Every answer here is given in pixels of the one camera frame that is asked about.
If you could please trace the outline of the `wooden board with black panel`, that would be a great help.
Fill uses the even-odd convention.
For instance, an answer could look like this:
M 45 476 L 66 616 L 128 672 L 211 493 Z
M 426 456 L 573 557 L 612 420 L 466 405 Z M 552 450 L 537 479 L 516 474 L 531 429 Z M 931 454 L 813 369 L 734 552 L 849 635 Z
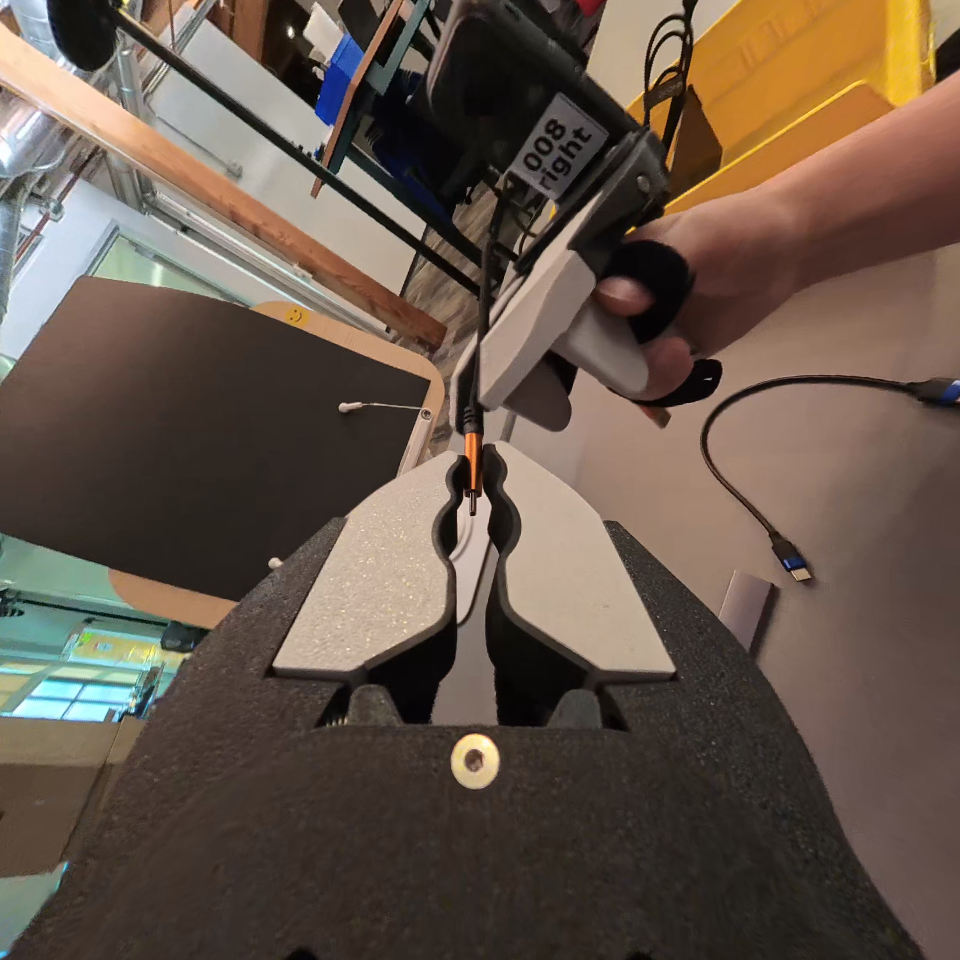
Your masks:
M 84 275 L 2 382 L 2 534 L 105 568 L 131 608 L 212 628 L 400 474 L 426 357 L 281 302 Z

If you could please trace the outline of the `wooden top desk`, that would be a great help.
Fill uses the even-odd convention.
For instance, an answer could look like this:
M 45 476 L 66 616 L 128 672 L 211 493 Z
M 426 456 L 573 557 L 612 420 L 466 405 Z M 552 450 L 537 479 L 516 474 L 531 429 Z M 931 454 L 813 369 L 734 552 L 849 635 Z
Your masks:
M 406 205 L 411 200 L 409 192 L 361 150 L 354 138 L 378 99 L 387 94 L 408 50 L 415 46 L 426 60 L 431 59 L 434 48 L 423 36 L 421 26 L 432 15 L 433 5 L 430 1 L 393 1 L 388 4 L 349 84 L 337 123 L 328 126 L 323 145 L 314 153 L 317 162 L 333 174 L 338 174 L 343 162 L 350 160 L 378 186 Z

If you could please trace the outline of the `silver ventilation ducts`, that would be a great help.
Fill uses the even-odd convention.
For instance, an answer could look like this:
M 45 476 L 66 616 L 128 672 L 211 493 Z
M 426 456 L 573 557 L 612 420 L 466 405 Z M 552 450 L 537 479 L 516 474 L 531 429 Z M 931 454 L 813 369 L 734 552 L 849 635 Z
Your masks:
M 2 2 L 11 11 L 21 40 L 56 66 L 95 87 L 106 84 L 107 65 L 92 73 L 81 71 L 62 54 L 51 29 L 47 2 Z M 117 30 L 112 59 L 120 62 L 136 46 Z M 7 313 L 16 273 L 17 252 L 24 210 L 37 183 L 58 168 L 66 153 L 65 129 L 55 119 L 34 108 L 9 90 L 2 90 L 1 123 L 1 315 Z

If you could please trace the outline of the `person's right hand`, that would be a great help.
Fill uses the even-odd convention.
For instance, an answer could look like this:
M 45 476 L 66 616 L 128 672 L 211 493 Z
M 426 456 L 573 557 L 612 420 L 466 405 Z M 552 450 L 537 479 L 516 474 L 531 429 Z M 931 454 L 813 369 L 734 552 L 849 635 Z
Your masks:
M 643 347 L 649 373 L 642 402 L 673 393 L 695 358 L 738 342 L 798 291 L 795 257 L 804 236 L 789 198 L 769 182 L 650 222 L 625 238 L 625 244 L 666 246 L 693 276 L 674 333 Z

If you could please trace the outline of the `blue plastic bin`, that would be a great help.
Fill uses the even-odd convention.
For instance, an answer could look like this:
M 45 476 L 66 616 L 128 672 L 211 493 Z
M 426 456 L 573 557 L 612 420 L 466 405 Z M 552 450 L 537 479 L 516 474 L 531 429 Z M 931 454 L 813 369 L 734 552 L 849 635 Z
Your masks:
M 363 56 L 364 51 L 361 47 L 349 33 L 345 33 L 326 67 L 315 107 L 318 119 L 330 128 L 337 123 L 350 83 L 361 65 Z

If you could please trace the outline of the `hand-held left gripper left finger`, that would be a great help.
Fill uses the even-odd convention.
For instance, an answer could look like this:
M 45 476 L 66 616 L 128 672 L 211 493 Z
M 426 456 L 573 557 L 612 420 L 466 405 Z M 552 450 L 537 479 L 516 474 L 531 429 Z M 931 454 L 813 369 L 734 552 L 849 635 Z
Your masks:
M 453 624 L 461 456 L 446 451 L 347 517 L 272 662 L 281 677 L 364 679 Z

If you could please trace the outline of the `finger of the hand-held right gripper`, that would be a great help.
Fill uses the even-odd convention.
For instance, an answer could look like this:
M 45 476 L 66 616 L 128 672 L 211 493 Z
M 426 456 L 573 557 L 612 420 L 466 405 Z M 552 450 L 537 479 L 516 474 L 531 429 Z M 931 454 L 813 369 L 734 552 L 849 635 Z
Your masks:
M 510 265 L 490 308 L 489 326 L 491 328 L 498 322 L 499 316 L 520 289 L 524 280 L 525 276 L 518 273 L 515 266 Z M 453 431 L 464 431 L 463 410 L 470 401 L 477 343 L 478 333 L 474 332 L 464 342 L 463 350 L 451 376 L 448 389 L 448 414 Z
M 548 353 L 618 392 L 623 391 L 623 319 L 593 299 L 594 270 L 572 243 L 600 207 L 595 196 L 536 259 L 532 270 L 478 343 L 478 401 L 488 411 L 505 406 Z

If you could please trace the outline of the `black boom pole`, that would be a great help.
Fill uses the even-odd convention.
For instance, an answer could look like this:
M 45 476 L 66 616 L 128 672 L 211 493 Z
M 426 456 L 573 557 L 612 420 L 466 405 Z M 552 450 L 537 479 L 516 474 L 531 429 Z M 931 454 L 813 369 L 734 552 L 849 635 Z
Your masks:
M 255 131 L 261 138 L 266 139 L 271 145 L 281 150 L 286 157 L 319 178 L 323 186 L 330 185 L 339 196 L 351 203 L 354 208 L 360 210 L 379 226 L 386 229 L 392 236 L 401 240 L 409 248 L 414 250 L 416 254 L 441 270 L 450 280 L 459 284 L 464 290 L 474 296 L 474 298 L 479 297 L 479 285 L 462 272 L 462 270 L 454 267 L 450 261 L 443 258 L 437 251 L 426 246 L 424 241 L 375 207 L 371 201 L 354 190 L 353 187 L 343 182 L 337 174 L 333 174 L 322 167 L 311 154 L 284 138 L 278 131 L 259 118 L 257 114 L 254 114 L 242 103 L 236 101 L 234 97 L 196 70 L 171 48 L 164 46 L 162 42 L 150 34 L 149 30 L 141 26 L 137 20 L 123 11 L 119 2 L 106 2 L 106 16 L 114 32 L 121 31 L 131 40 L 144 47 L 150 54 L 157 57 L 164 66 L 173 69 L 176 74 L 184 78 L 194 89 L 203 92 L 245 126 Z

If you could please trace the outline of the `plain brown cardboard box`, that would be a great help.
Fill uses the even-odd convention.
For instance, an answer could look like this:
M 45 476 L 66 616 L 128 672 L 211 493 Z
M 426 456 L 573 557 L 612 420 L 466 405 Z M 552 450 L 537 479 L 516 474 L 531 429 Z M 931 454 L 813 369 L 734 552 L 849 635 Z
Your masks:
M 1 877 L 75 858 L 103 817 L 145 722 L 1 719 Z

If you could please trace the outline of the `white paper strip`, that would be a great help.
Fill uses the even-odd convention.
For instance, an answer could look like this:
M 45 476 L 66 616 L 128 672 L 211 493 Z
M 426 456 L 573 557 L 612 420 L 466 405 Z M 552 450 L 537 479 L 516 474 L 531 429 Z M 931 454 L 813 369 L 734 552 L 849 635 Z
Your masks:
M 762 642 L 776 595 L 773 582 L 740 569 L 731 574 L 718 618 L 750 655 Z

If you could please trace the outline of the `yellow plastic bin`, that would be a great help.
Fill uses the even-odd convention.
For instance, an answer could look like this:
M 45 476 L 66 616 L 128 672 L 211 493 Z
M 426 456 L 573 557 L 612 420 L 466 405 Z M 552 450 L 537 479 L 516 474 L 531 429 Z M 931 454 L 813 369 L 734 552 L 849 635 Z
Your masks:
M 759 186 L 935 83 L 927 1 L 744 1 L 693 47 L 688 75 L 721 149 L 668 215 Z

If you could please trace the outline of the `person's right forearm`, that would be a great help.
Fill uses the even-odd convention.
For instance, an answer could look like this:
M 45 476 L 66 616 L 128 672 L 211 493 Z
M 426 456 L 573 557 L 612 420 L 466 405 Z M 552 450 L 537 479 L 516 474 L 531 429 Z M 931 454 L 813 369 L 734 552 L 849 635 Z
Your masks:
M 959 77 L 769 183 L 795 292 L 959 241 Z

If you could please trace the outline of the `black fuzzy microphone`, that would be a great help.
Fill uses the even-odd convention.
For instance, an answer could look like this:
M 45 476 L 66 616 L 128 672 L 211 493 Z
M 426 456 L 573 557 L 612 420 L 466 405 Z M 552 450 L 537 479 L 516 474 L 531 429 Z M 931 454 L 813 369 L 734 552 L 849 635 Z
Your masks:
M 116 48 L 118 1 L 48 1 L 54 41 L 80 71 L 103 68 Z

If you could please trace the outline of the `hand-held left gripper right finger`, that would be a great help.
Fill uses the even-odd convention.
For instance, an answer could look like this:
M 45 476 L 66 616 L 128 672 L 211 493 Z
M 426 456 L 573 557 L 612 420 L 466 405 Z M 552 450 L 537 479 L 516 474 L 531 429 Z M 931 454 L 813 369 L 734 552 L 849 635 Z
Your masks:
M 484 449 L 498 602 L 510 626 L 599 683 L 676 668 L 599 513 L 509 442 Z

